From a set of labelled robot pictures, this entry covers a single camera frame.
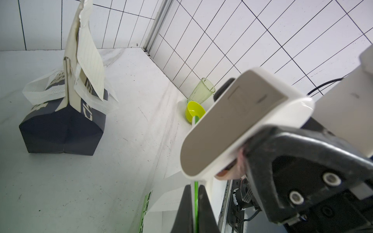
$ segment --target white ribbon handle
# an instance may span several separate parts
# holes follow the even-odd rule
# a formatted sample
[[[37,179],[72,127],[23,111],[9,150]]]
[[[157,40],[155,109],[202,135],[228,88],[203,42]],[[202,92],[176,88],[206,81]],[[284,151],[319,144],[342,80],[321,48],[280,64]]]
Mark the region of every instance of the white ribbon handle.
[[[63,72],[63,67],[54,69],[52,72],[29,82],[22,90],[23,95],[33,105],[65,97],[65,84],[53,86],[46,90],[59,72]]]
[[[97,96],[92,95],[87,87],[83,84],[80,78],[82,67],[79,63],[76,64],[74,90],[76,93],[92,108],[104,113],[105,115],[119,108],[119,102],[116,98],[115,92],[109,82],[105,79],[104,89],[109,93],[108,100],[101,100]]]

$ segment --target green straw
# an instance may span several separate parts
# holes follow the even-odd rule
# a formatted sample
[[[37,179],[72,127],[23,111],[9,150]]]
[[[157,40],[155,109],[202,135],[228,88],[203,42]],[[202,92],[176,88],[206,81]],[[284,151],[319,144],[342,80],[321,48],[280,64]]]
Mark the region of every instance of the green straw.
[[[198,233],[198,181],[194,182],[194,217],[195,217],[194,232]]]

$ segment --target clear green drinking glass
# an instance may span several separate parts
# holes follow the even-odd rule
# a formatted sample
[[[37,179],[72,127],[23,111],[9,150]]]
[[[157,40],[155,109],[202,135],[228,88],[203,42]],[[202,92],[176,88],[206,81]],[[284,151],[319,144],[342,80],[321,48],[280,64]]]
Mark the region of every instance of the clear green drinking glass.
[[[202,104],[214,92],[214,85],[206,78],[202,78],[186,102],[189,103],[189,101],[194,101],[199,104]]]

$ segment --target paper tag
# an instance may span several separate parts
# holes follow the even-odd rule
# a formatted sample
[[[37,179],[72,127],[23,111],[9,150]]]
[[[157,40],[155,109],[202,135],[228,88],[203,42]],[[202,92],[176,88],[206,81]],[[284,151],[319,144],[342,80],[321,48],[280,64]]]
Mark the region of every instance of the paper tag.
[[[84,8],[79,15],[81,25],[79,28],[78,51],[76,57],[98,97],[103,100],[105,79],[104,64],[102,63],[101,56],[93,42],[88,27],[92,4],[92,0],[85,0]]]

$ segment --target yellow plastic bowl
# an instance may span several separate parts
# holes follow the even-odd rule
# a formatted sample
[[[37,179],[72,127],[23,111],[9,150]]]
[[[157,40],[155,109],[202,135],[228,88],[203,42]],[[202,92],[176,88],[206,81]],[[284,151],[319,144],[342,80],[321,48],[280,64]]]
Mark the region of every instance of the yellow plastic bowl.
[[[194,116],[198,116],[201,119],[205,113],[206,111],[199,103],[190,101],[185,110],[185,117],[190,123],[192,123],[192,118]]]

